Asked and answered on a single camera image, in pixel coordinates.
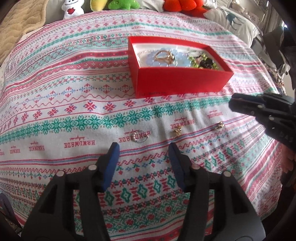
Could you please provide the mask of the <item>person's right hand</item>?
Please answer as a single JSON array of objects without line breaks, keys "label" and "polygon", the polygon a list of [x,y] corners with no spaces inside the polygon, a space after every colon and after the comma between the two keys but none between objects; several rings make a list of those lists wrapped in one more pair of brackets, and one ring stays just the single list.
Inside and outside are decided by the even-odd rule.
[{"label": "person's right hand", "polygon": [[284,173],[293,170],[295,152],[285,145],[282,145],[281,167]]}]

